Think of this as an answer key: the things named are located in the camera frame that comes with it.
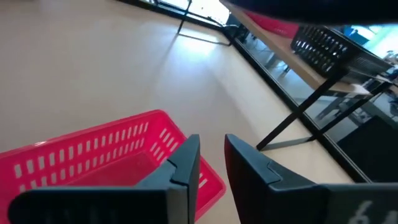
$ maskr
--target plastic basket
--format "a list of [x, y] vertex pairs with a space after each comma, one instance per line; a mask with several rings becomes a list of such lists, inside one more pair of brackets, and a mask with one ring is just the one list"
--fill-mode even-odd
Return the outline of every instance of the plastic basket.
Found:
[[299, 25], [294, 23], [271, 19], [270, 17], [250, 11], [246, 11], [245, 13], [261, 28], [284, 37], [293, 38], [299, 29]]
[[[133, 186], [186, 140], [160, 110], [0, 154], [0, 223], [21, 192], [43, 186]], [[224, 193], [225, 185], [201, 157], [195, 220]]]
[[291, 43], [292, 50], [325, 78], [344, 74], [341, 81], [364, 83], [393, 66], [364, 47], [327, 27], [302, 26]]

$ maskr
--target chair leg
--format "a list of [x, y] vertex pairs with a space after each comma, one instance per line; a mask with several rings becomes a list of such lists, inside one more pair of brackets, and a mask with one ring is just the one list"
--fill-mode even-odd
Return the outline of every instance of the chair leg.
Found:
[[187, 19], [187, 15], [188, 15], [189, 7], [191, 7], [191, 3], [192, 3], [192, 1], [189, 1], [188, 7], [187, 7], [187, 9], [185, 10], [185, 13], [184, 13], [184, 17], [181, 20], [180, 27], [178, 27], [177, 34], [180, 33], [182, 25], [184, 24], [185, 20]]

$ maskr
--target table top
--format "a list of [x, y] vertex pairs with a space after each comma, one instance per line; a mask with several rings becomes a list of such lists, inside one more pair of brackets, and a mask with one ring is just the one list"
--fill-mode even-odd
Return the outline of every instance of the table top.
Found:
[[[312, 89], [316, 90], [325, 78], [320, 76], [314, 69], [307, 65], [299, 56], [295, 55], [290, 48], [292, 39], [271, 33], [258, 26], [250, 17], [243, 13], [242, 9], [229, 2], [221, 1], [233, 16], [242, 23], [258, 39], [262, 40], [275, 54], [283, 60], [298, 76], [300, 76]], [[330, 91], [340, 93], [350, 93], [355, 95], [371, 95], [364, 87], [359, 84], [348, 84], [338, 82], [333, 85]]]

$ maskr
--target beige floor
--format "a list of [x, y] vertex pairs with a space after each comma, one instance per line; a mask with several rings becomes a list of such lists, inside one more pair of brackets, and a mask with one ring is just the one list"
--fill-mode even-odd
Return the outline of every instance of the beige floor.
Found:
[[[228, 185], [224, 134], [255, 145], [289, 110], [233, 47], [176, 36], [177, 26], [111, 0], [1, 0], [0, 150], [160, 108], [200, 134]], [[305, 136], [295, 122], [277, 141]], [[351, 182], [317, 142], [266, 154], [315, 182]], [[239, 223], [231, 192], [199, 223]]]

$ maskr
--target red shopping basket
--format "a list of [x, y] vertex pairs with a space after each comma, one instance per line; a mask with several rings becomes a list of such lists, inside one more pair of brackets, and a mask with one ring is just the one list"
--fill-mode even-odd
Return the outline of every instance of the red shopping basket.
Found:
[[[0, 154], [0, 223], [21, 192], [44, 186], [132, 186], [156, 170], [186, 140], [160, 110]], [[200, 158], [195, 220], [223, 194], [225, 185]]]
[[298, 24], [271, 19], [254, 12], [246, 11], [245, 13], [261, 28], [284, 37], [293, 38], [299, 29]]

